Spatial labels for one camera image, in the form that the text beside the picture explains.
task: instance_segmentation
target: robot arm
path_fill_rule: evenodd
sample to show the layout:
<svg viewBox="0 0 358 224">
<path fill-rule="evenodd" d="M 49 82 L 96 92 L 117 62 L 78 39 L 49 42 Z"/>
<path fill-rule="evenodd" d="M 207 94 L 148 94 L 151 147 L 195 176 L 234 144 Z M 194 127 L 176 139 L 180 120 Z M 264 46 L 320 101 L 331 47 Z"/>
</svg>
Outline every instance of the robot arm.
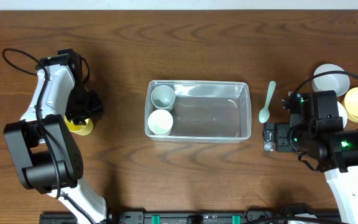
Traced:
<svg viewBox="0 0 358 224">
<path fill-rule="evenodd" d="M 42 95 L 42 125 L 48 132 L 60 174 L 61 195 L 58 198 L 76 217 L 79 224 L 106 222 L 106 201 L 83 177 L 83 161 L 64 116 L 75 124 L 103 111 L 97 94 L 87 91 L 82 81 L 82 58 L 72 50 L 60 50 L 54 57 L 40 62 L 49 81 Z M 35 106 L 45 84 L 45 72 L 37 71 L 38 84 L 33 99 L 21 120 L 7 124 L 4 136 L 22 185 L 41 194 L 57 195 L 55 168 L 47 151 L 33 153 L 32 148 L 45 142 L 39 132 Z"/>
<path fill-rule="evenodd" d="M 265 123 L 265 150 L 294 152 L 324 172 L 342 222 L 358 223 L 358 129 L 344 131 L 334 91 L 298 94 L 288 106 L 289 123 Z M 303 159 L 318 161 L 316 168 Z"/>
</svg>

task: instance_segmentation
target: wooden table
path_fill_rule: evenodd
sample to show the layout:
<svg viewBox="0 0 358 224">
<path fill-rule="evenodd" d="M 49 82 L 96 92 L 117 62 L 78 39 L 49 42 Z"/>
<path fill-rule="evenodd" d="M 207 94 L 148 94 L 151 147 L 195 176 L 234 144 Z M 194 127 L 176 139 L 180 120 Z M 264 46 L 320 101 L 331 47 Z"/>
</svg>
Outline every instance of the wooden table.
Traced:
<svg viewBox="0 0 358 224">
<path fill-rule="evenodd" d="M 322 63 L 358 74 L 358 11 L 0 12 L 0 223 L 37 223 L 65 207 L 16 175 L 2 131 L 28 107 L 37 79 L 1 57 L 5 47 L 37 58 L 73 48 L 91 68 L 105 114 L 75 135 L 85 177 L 116 211 L 245 210 L 306 202 L 336 208 L 324 175 L 294 154 L 265 153 L 259 110 L 270 80 L 271 121 L 288 121 L 281 99 Z M 9 54 L 14 63 L 35 64 Z M 151 80 L 246 82 L 252 136 L 240 144 L 153 142 L 144 133 Z M 358 83 L 351 80 L 352 86 Z M 303 91 L 310 91 L 308 85 Z M 358 124 L 348 122 L 348 129 Z"/>
</svg>

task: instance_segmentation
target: black mount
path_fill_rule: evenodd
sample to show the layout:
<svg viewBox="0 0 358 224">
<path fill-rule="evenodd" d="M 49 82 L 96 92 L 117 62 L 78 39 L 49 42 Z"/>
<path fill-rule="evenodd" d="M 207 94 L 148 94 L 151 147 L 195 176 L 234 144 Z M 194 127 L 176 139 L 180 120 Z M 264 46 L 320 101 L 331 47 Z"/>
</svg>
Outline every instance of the black mount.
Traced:
<svg viewBox="0 0 358 224">
<path fill-rule="evenodd" d="M 43 125 L 52 147 L 50 150 L 56 156 L 62 188 L 76 187 L 84 168 L 73 136 L 60 114 L 46 116 Z M 48 151 L 31 151 L 42 138 L 38 128 L 36 121 L 7 124 L 4 137 L 23 187 L 45 194 L 56 187 L 56 173 Z"/>
<path fill-rule="evenodd" d="M 261 218 L 295 217 L 299 214 L 315 215 L 319 219 L 340 222 L 338 210 L 313 210 L 306 204 L 294 204 L 281 208 L 250 207 L 245 212 L 163 213 L 123 212 L 113 223 L 124 224 L 243 224 Z M 71 214 L 42 214 L 40 224 L 76 224 Z"/>
<path fill-rule="evenodd" d="M 40 62 L 46 67 L 51 65 L 67 65 L 74 76 L 74 88 L 71 90 L 65 116 L 68 121 L 72 121 L 75 125 L 85 124 L 85 119 L 91 118 L 103 112 L 103 105 L 95 91 L 88 91 L 85 83 L 89 80 L 90 71 L 83 79 L 81 55 L 73 49 L 59 50 L 58 55 L 40 59 Z"/>
<path fill-rule="evenodd" d="M 265 123 L 264 142 L 275 144 L 277 152 L 295 152 L 299 160 L 315 171 L 339 168 L 347 172 L 358 166 L 358 129 L 344 131 L 335 91 L 297 94 L 289 105 L 289 123 Z M 303 156 L 316 159 L 314 169 Z"/>
</svg>

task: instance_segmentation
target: green clip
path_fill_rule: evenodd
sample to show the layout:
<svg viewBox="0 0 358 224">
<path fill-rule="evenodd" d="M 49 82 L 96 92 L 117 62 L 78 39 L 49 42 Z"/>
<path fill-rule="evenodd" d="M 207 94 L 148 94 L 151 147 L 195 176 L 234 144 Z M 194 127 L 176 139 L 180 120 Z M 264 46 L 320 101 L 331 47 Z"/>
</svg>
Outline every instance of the green clip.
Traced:
<svg viewBox="0 0 358 224">
<path fill-rule="evenodd" d="M 160 216 L 152 215 L 152 224 L 160 224 Z"/>
<path fill-rule="evenodd" d="M 233 215 L 233 224 L 241 224 L 241 216 Z"/>
</svg>

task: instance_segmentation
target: plastic spoon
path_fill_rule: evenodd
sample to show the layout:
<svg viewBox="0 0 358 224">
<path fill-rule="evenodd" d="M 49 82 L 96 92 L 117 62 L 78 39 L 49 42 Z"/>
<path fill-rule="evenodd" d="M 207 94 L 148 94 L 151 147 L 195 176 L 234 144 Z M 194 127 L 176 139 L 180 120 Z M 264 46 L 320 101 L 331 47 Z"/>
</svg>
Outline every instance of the plastic spoon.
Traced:
<svg viewBox="0 0 358 224">
<path fill-rule="evenodd" d="M 259 112 L 259 122 L 261 122 L 261 123 L 265 123 L 268 120 L 269 116 L 270 116 L 269 104 L 270 104 L 270 100 L 272 99 L 273 92 L 274 92 L 275 88 L 276 88 L 276 82 L 271 81 L 268 84 L 265 107 L 262 108 L 260 110 L 260 112 Z"/>
</svg>

